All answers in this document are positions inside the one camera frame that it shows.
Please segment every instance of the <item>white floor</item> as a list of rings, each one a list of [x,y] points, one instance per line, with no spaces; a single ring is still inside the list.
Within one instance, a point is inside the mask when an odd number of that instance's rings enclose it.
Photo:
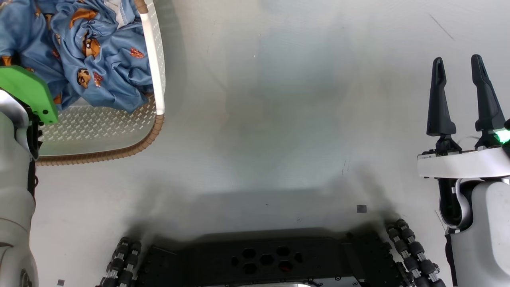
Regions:
[[[451,285],[437,184],[416,173],[416,155],[436,141],[425,135],[432,61],[444,59],[455,138],[470,149],[475,140],[465,137],[478,135],[472,54],[483,56],[510,115],[510,2],[156,6],[164,130],[131,158],[38,169],[31,246],[40,286],[95,286],[128,233],[179,245],[212,233],[340,232],[398,217]],[[358,204],[368,212],[356,213]]]

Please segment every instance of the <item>white laundry basket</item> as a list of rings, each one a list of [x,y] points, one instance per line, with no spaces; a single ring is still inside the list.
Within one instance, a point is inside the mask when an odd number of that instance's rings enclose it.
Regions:
[[[59,113],[59,122],[41,127],[38,165],[65,165],[117,159],[146,149],[165,118],[165,60],[152,0],[135,0],[142,20],[154,96],[132,114],[92,107],[81,100]]]

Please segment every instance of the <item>blue fabric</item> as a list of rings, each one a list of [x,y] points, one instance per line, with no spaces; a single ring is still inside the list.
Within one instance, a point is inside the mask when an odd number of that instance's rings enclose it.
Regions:
[[[133,112],[152,92],[138,11],[121,0],[122,21],[96,0],[0,0],[0,56],[48,83],[59,108],[79,97],[92,106]]]

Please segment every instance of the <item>basket handle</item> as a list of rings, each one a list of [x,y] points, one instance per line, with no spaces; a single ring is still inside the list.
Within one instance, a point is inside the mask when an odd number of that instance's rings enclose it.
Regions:
[[[144,0],[134,0],[136,9],[138,9],[138,13],[145,14],[149,13],[149,9],[147,8],[147,4],[145,4]]]

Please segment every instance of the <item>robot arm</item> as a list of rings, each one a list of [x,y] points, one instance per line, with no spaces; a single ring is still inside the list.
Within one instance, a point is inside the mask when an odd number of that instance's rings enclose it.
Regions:
[[[1,89],[0,103],[0,286],[36,287],[37,269],[29,246],[35,209],[29,187],[35,185],[36,159],[28,145],[31,123],[24,107]],[[34,182],[29,186],[30,178]]]
[[[39,285],[29,246],[39,124],[57,121],[42,80],[19,66],[0,67],[0,287]]]
[[[441,58],[433,63],[427,135],[439,136],[436,148],[418,156],[418,174],[437,179],[440,211],[448,225],[446,253],[455,286],[510,285],[510,142],[499,141],[505,121],[479,55],[471,59],[478,91],[475,127],[482,136],[475,150],[463,151],[444,93]]]

